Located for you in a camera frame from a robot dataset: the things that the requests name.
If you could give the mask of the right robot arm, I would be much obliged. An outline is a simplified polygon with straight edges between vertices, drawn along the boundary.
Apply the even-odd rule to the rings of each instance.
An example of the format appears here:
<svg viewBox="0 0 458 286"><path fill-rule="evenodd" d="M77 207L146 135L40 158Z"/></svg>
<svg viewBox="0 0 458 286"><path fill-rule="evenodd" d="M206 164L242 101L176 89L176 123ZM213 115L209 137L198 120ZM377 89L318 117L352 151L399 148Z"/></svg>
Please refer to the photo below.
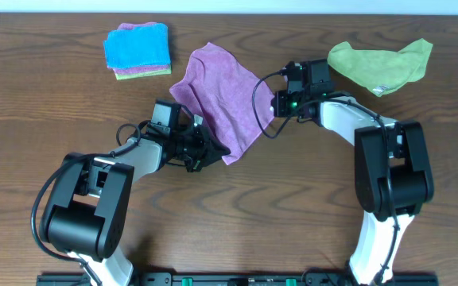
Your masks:
<svg viewBox="0 0 458 286"><path fill-rule="evenodd" d="M391 282L402 237L433 197L421 124L383 117L343 92L280 91L271 107L277 118L308 118L353 146L355 192L363 224L348 261L349 281L353 285Z"/></svg>

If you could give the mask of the purple microfibre cloth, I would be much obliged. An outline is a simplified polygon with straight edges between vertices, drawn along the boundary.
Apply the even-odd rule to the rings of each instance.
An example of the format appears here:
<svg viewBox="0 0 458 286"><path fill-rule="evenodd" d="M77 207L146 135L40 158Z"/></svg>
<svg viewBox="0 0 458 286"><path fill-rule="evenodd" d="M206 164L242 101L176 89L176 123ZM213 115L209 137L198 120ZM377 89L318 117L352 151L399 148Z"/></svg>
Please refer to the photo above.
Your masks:
<svg viewBox="0 0 458 286"><path fill-rule="evenodd" d="M213 135L231 154L223 161L239 160L273 120L274 97L265 83L236 58L208 43L189 57L184 78L169 89L177 102L204 119Z"/></svg>

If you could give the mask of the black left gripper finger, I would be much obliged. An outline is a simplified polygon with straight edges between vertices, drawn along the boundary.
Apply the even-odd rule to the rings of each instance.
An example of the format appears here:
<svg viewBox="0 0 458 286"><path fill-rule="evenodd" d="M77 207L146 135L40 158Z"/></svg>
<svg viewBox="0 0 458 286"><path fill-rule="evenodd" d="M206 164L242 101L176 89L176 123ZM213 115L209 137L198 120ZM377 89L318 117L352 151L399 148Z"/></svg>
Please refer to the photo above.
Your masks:
<svg viewBox="0 0 458 286"><path fill-rule="evenodd" d="M210 158L190 159L187 161L187 172L200 172L204 167L213 164L215 161Z"/></svg>
<svg viewBox="0 0 458 286"><path fill-rule="evenodd" d="M231 154L231 150L213 137L208 129L203 129L203 135L206 147L204 157L207 161L218 161Z"/></svg>

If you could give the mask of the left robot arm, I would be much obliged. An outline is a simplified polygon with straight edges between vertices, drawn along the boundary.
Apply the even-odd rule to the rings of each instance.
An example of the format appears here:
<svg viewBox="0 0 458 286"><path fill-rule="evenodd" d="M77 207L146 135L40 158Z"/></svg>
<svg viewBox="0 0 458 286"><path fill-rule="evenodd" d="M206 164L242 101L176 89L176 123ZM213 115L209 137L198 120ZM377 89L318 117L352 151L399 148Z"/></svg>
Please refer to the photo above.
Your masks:
<svg viewBox="0 0 458 286"><path fill-rule="evenodd" d="M187 172L221 160L229 148L201 124L173 128L144 121L108 153L69 153L45 181L30 214L33 239L44 253L73 261L89 285L140 285L119 242L132 185L176 165Z"/></svg>

